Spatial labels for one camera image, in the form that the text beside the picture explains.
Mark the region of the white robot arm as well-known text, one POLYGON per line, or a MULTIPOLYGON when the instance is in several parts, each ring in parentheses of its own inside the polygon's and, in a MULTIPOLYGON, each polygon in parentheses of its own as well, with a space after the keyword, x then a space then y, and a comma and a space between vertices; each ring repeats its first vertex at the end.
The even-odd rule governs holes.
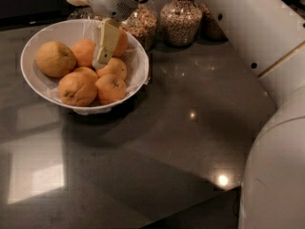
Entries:
POLYGON ((157 43, 151 79, 65 126, 74 224, 305 229, 304 21, 280 0, 201 0, 227 35, 157 43))

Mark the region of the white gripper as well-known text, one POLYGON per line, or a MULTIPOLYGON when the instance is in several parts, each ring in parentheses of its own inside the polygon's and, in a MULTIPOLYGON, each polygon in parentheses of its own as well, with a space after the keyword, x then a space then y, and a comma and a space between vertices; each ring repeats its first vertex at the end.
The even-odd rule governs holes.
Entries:
POLYGON ((126 20, 136 9, 137 0, 67 0, 67 2, 76 7, 91 4, 94 13, 105 18, 93 30, 96 46, 92 60, 96 70, 104 68, 111 60, 120 37, 119 23, 115 20, 126 20))

